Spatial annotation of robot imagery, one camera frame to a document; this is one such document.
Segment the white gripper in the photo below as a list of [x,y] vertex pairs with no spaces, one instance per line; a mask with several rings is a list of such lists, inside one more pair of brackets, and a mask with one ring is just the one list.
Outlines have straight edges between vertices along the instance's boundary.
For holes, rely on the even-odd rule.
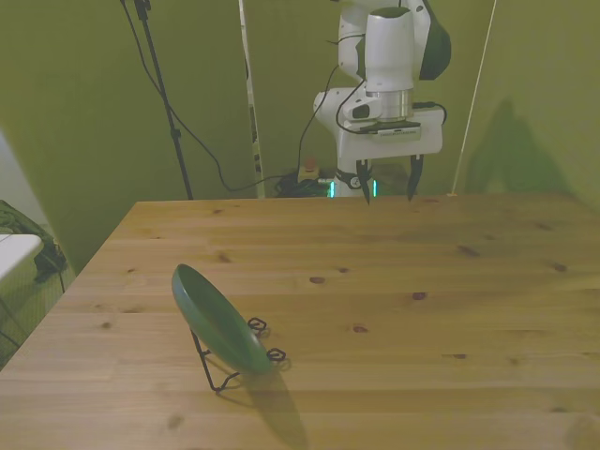
[[353,134],[341,130],[337,137],[337,156],[356,161],[356,174],[367,204],[371,193],[371,170],[367,160],[411,156],[411,170],[407,184],[407,198],[416,193],[424,166],[421,155],[437,154],[443,147],[443,109],[417,110],[412,121],[418,126],[395,127],[374,134]]

